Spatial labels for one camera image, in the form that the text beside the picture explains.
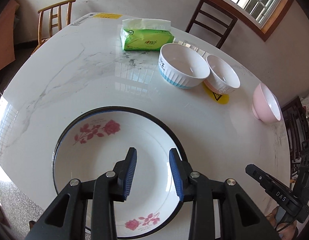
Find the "white plate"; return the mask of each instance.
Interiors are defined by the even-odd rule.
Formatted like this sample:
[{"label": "white plate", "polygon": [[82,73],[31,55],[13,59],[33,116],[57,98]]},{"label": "white plate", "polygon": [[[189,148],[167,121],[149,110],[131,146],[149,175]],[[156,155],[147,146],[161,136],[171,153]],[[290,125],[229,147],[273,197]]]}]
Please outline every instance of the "white plate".
[{"label": "white plate", "polygon": [[[121,106],[91,110],[75,119],[59,138],[53,158],[57,193],[73,178],[98,178],[124,160],[129,147],[137,150],[137,165],[130,195],[115,202],[118,238],[135,239],[167,225],[180,210],[169,165],[169,150],[181,143],[160,120],[146,112]],[[86,226],[91,225],[92,201]]]}]

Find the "pink bowl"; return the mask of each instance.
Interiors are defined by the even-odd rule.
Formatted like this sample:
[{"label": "pink bowl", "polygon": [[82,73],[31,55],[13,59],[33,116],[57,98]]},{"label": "pink bowl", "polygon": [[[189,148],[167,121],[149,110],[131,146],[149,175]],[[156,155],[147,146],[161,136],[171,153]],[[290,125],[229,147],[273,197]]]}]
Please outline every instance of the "pink bowl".
[{"label": "pink bowl", "polygon": [[265,123],[274,123],[281,120],[279,105],[264,83],[260,83],[256,87],[253,93],[251,109],[254,116]]}]

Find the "table top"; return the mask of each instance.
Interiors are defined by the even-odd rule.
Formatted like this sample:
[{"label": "table top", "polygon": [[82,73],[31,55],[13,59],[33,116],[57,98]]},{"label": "table top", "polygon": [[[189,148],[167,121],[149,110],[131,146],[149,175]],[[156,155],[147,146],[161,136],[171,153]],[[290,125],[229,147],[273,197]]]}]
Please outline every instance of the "table top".
[{"label": "table top", "polygon": [[[88,14],[67,26],[21,67],[0,100],[0,165],[35,203],[56,197],[52,156],[67,125],[102,106],[127,106],[163,121],[178,137],[194,170],[210,179],[234,178],[263,213],[276,206],[245,173],[253,163],[289,185],[290,160],[284,121],[267,125],[252,111],[260,80],[236,60],[201,39],[172,28],[179,41],[230,64],[241,86],[225,105],[199,85],[189,90],[166,82],[155,51],[123,51],[121,21]],[[188,239],[190,203],[185,203],[156,239]]]}]

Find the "floor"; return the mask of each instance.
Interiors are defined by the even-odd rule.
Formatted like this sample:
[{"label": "floor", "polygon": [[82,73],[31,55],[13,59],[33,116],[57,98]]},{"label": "floor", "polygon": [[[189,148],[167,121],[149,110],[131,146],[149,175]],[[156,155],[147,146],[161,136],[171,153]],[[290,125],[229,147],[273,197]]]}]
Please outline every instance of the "floor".
[{"label": "floor", "polygon": [[[18,49],[15,51],[16,60],[0,70],[0,91],[4,92],[15,74],[31,56],[33,49]],[[0,205],[7,220],[6,230],[15,240],[23,240],[28,232],[29,221],[37,221],[44,210],[30,200],[9,179],[0,167]]]}]

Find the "white wall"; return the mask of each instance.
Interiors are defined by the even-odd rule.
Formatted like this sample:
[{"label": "white wall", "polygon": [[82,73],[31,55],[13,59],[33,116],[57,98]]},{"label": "white wall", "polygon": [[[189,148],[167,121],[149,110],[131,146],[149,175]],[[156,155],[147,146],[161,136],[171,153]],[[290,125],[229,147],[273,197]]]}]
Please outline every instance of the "white wall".
[{"label": "white wall", "polygon": [[[62,0],[16,1],[20,3],[18,14],[21,20],[15,29],[15,43],[20,43],[37,39],[38,9]],[[172,22],[173,27],[185,30],[198,2],[199,0],[77,0],[72,6],[72,21],[89,12],[111,12],[166,19]],[[191,33],[216,44],[213,34],[200,30],[198,26]],[[44,28],[43,35],[48,35],[47,27]],[[296,2],[266,42],[238,20],[222,50],[264,82],[277,96],[281,106],[309,90],[309,20]]]}]

